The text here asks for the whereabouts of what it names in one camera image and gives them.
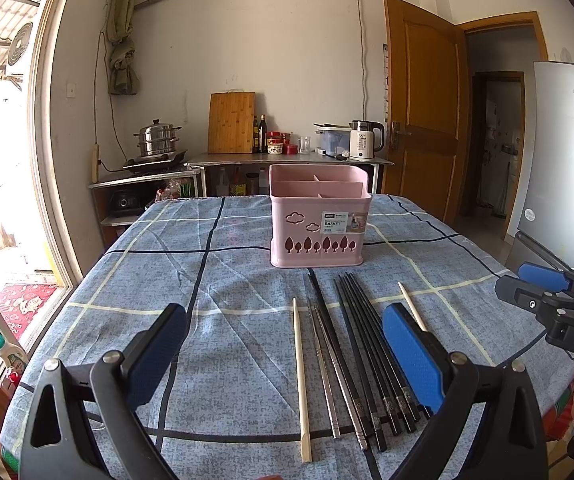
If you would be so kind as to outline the pink utensil basket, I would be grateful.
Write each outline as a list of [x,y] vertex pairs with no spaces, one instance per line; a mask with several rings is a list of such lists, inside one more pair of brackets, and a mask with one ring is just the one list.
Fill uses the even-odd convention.
[[350,165],[270,166],[273,266],[361,264],[372,201],[367,185],[366,171]]

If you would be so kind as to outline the steel kitchen table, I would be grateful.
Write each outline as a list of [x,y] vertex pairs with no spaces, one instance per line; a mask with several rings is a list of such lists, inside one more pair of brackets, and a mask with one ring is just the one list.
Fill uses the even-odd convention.
[[187,163],[188,166],[197,168],[200,174],[202,196],[207,197],[209,190],[207,186],[207,169],[210,167],[255,165],[271,166],[275,164],[302,164],[302,165],[366,165],[371,166],[372,180],[369,192],[377,194],[380,190],[381,168],[393,166],[394,162],[383,158],[372,160],[352,159],[339,160],[326,155],[316,153],[296,154],[296,155],[269,155],[269,154],[207,154],[203,153],[193,157]]

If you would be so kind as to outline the dark sauce bottle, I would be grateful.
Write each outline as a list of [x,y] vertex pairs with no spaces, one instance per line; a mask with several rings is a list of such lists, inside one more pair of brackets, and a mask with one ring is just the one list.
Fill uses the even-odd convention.
[[266,125],[266,116],[264,114],[260,115],[258,134],[259,134],[259,152],[260,153],[266,153],[267,152],[267,125]]

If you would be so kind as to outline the white electric kettle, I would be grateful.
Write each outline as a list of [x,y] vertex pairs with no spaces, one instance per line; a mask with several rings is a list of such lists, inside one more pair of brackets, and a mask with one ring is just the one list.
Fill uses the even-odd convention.
[[350,157],[372,160],[385,145],[386,128],[380,122],[353,120],[350,124]]

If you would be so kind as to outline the clear plastic storage box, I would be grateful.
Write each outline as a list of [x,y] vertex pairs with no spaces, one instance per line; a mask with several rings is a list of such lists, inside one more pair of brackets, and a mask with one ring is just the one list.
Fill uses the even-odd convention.
[[350,133],[348,126],[315,124],[317,148],[326,155],[348,157]]

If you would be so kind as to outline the induction cooker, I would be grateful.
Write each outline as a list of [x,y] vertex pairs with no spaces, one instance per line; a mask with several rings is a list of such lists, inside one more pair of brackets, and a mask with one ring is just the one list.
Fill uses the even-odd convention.
[[169,170],[181,167],[184,164],[185,154],[186,151],[180,151],[129,159],[122,169],[130,171],[132,174]]

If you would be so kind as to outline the white detergent bottle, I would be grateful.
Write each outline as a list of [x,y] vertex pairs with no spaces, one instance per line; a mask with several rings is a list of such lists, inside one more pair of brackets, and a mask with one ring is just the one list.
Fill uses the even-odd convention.
[[22,347],[17,344],[8,342],[2,334],[0,334],[0,357],[13,372],[22,376],[28,364],[28,356]]

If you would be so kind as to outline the silver refrigerator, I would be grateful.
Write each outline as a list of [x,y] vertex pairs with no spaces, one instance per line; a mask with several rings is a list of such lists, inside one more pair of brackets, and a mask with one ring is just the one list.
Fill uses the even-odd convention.
[[534,64],[536,125],[526,199],[506,266],[543,264],[535,243],[574,268],[574,64]]

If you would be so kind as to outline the bamboo cutting board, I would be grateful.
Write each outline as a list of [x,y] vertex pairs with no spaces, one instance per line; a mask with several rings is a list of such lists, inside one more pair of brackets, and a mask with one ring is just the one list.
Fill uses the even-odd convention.
[[255,92],[220,92],[210,96],[209,154],[247,154],[253,148]]

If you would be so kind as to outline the wooden door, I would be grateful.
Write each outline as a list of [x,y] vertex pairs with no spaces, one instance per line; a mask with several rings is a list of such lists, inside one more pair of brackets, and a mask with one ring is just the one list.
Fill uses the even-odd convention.
[[388,43],[387,159],[383,192],[454,222],[469,146],[465,32],[404,0],[383,0]]

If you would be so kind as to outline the olive green curtain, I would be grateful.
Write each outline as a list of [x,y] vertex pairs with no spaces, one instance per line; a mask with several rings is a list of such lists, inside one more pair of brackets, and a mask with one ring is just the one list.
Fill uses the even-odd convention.
[[133,70],[135,45],[132,39],[135,0],[110,0],[105,26],[108,55],[108,91],[113,96],[134,96],[140,81]]

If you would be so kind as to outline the blue checked tablecloth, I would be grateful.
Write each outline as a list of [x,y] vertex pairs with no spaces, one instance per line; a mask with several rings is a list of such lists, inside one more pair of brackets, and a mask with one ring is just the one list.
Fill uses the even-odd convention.
[[[177,358],[138,417],[182,479],[388,479],[415,443],[390,437],[365,454],[350,419],[330,433],[309,307],[307,269],[270,262],[267,197],[211,197],[151,206],[86,275],[43,336],[6,412],[0,435],[22,448],[33,388],[46,360],[95,362],[123,349],[171,302],[191,319]],[[411,295],[428,327],[451,351],[479,364],[520,356],[538,405],[549,410],[574,376],[574,357],[541,338],[529,313],[498,300],[504,267],[466,237],[402,197],[377,195],[363,261],[353,270],[377,310]],[[345,338],[337,271],[314,270]],[[300,314],[313,462],[300,452],[293,298]]]

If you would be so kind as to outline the silver metal chopstick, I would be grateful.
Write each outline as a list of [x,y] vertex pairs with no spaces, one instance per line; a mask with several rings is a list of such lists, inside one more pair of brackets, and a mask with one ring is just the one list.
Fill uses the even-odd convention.
[[321,314],[319,313],[318,308],[314,309],[314,316],[319,321],[319,324],[321,324],[321,326],[322,326],[323,338],[324,338],[325,344],[327,346],[327,350],[328,350],[328,353],[330,356],[331,364],[333,364],[333,369],[334,369],[335,375],[337,377],[337,382],[338,382],[338,385],[339,385],[339,388],[341,391],[342,399],[343,399],[343,401],[345,401],[345,407],[347,408],[350,420],[352,422],[354,434],[355,434],[355,437],[357,438],[357,443],[359,444],[360,449],[363,452],[366,452],[369,450],[369,446],[368,446],[368,441],[365,437],[365,432],[364,432],[364,429],[363,429],[363,426],[361,423],[361,419],[360,419],[359,413],[357,413],[357,407],[354,404],[354,401],[353,401],[353,398],[351,396],[351,392],[349,389],[349,385],[348,385],[347,381],[345,380],[345,375],[343,375],[340,361],[339,361],[338,356],[337,356],[337,352],[334,349],[334,346],[331,343],[331,341],[327,335],[327,332],[325,330],[325,326],[323,323],[323,318],[321,317]]
[[309,307],[309,312],[313,327],[316,359],[317,362],[319,363],[319,374],[321,375],[321,382],[324,391],[324,398],[325,398],[326,411],[329,420],[330,430],[331,434],[333,435],[333,439],[339,440],[341,438],[341,431],[338,422],[335,401],[333,397],[333,390],[331,390],[330,380],[327,372],[325,356],[322,348],[322,341],[321,338],[319,338],[319,324],[317,324],[316,315],[312,307]]

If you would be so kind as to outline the steel steamer pot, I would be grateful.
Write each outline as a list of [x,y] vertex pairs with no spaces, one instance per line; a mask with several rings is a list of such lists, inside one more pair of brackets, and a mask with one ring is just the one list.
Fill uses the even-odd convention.
[[176,133],[179,130],[181,127],[154,119],[150,125],[141,128],[138,134],[135,134],[140,156],[150,157],[174,152],[177,142]]

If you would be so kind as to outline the red lidded jar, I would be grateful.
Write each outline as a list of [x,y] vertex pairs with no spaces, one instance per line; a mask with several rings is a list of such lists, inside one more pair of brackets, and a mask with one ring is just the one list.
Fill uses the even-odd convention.
[[266,136],[266,153],[270,155],[286,154],[289,144],[289,132],[270,131]]

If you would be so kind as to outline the light wooden chopstick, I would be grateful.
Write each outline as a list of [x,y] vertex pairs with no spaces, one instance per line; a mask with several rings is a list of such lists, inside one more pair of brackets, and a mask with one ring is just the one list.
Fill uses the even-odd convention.
[[416,324],[423,332],[427,332],[428,330],[427,325],[425,324],[425,321],[423,320],[421,314],[417,310],[411,295],[409,295],[409,292],[407,291],[406,287],[403,285],[402,282],[398,282],[398,285],[399,289],[401,290],[401,294],[403,295],[406,301],[406,304],[409,306],[409,311],[411,311],[413,319],[415,320]]
[[300,424],[300,452],[301,460],[305,463],[313,462],[310,423],[307,398],[307,381],[305,380],[304,356],[301,337],[301,324],[298,303],[293,298],[293,338],[295,338],[297,385],[299,401],[299,424]]

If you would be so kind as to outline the low side shelf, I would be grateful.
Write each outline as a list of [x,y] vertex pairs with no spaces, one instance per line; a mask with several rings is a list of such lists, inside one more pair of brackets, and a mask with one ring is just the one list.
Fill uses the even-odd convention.
[[105,248],[114,244],[121,234],[156,200],[165,189],[177,184],[173,197],[202,196],[200,170],[184,167],[175,171],[150,174],[128,174],[89,185],[101,238]]

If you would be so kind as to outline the glass cup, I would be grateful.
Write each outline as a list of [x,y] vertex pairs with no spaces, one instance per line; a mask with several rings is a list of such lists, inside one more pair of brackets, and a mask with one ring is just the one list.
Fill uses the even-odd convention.
[[309,136],[301,136],[299,139],[299,153],[300,154],[310,154],[311,148],[311,138]]

